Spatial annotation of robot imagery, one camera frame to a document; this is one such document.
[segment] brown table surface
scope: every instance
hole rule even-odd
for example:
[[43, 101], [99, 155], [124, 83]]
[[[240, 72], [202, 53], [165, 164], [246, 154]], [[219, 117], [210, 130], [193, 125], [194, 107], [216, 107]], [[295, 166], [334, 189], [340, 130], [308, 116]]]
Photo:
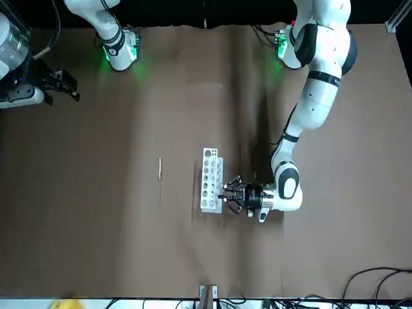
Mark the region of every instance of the brown table surface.
[[[295, 149], [302, 207], [263, 225], [199, 212], [202, 148], [219, 149], [226, 180], [251, 181], [252, 150], [264, 168], [307, 69], [285, 68], [246, 26], [143, 30], [122, 73], [93, 30], [62, 31], [46, 60], [77, 78], [81, 103], [55, 94], [0, 118], [0, 294], [197, 297], [214, 283], [220, 297], [339, 297], [358, 270], [412, 267], [411, 89], [396, 37], [350, 28], [355, 67]], [[348, 296], [371, 297], [384, 274]], [[392, 277], [381, 296], [407, 296], [411, 280]]]

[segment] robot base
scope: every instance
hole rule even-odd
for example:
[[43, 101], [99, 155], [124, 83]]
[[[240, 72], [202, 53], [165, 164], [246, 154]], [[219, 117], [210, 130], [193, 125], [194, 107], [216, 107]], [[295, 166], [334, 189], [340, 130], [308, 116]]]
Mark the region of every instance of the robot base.
[[139, 35], [129, 30], [123, 31], [125, 41], [121, 49], [117, 52], [117, 55], [112, 55], [112, 49], [110, 46], [106, 45], [104, 48], [106, 59], [109, 61], [111, 67], [116, 71], [124, 71], [130, 67], [130, 65], [137, 60], [139, 51]]

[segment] black background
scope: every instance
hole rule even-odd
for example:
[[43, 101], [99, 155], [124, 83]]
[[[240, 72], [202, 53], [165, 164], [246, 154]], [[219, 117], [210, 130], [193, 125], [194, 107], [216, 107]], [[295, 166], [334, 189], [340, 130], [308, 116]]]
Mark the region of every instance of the black background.
[[406, 67], [407, 75], [409, 77], [409, 83], [412, 86], [412, 40], [411, 40], [411, 30], [412, 30], [412, 12], [401, 22], [397, 28], [397, 39], [402, 53], [402, 58], [404, 59], [404, 64]]
[[[86, 21], [66, 8], [63, 0], [55, 1], [63, 27], [89, 27]], [[51, 0], [12, 2], [30, 26], [54, 27]], [[401, 0], [352, 0], [349, 23], [381, 24], [400, 2]], [[142, 27], [186, 24], [203, 28], [203, 20], [206, 18], [208, 27], [213, 28], [224, 24], [289, 23], [296, 17], [292, 0], [122, 0], [113, 10], [123, 24]]]

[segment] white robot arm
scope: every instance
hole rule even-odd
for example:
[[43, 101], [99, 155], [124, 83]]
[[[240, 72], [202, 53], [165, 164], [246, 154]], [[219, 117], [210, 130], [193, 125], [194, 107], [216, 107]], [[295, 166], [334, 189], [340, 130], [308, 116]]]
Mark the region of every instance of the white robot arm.
[[137, 58], [138, 36], [122, 28], [114, 15], [108, 12], [119, 3], [120, 0], [64, 0], [69, 11], [96, 29], [112, 68], [124, 71]]
[[265, 221], [271, 210], [300, 208], [303, 194], [300, 174], [292, 160], [294, 146], [303, 130], [324, 124], [341, 77], [351, 69], [357, 54], [355, 39], [346, 29], [350, 0], [295, 0], [295, 3], [296, 23], [283, 30], [294, 50], [288, 48], [282, 60], [290, 68], [308, 65], [309, 74], [271, 158], [274, 183], [245, 184], [237, 176], [224, 186], [224, 195], [220, 196], [237, 213], [246, 207], [248, 216], [253, 217], [259, 210], [260, 222]]

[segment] cylindrical device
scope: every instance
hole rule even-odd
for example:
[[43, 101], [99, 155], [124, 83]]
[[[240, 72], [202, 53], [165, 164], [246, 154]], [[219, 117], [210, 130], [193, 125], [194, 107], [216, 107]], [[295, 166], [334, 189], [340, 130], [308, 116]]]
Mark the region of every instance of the cylindrical device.
[[5, 14], [0, 12], [0, 61], [16, 69], [28, 53], [28, 39]]

